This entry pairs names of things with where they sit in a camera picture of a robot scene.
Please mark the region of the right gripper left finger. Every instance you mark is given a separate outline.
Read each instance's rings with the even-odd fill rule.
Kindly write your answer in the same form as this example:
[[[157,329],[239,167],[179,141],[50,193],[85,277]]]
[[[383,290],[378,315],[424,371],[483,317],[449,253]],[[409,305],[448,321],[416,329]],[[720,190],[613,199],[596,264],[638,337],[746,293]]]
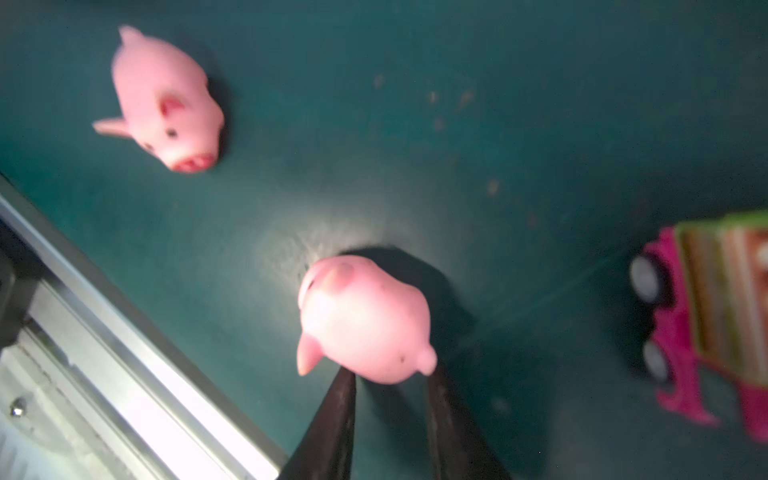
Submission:
[[[348,480],[354,448],[356,376],[340,367],[278,480]]]

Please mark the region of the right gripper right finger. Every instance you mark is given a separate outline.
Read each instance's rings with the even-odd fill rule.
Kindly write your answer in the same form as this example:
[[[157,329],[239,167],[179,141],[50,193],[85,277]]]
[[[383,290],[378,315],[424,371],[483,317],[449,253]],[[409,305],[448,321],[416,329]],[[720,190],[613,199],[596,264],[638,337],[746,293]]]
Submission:
[[[434,479],[511,479],[442,364],[427,378],[427,437]]]

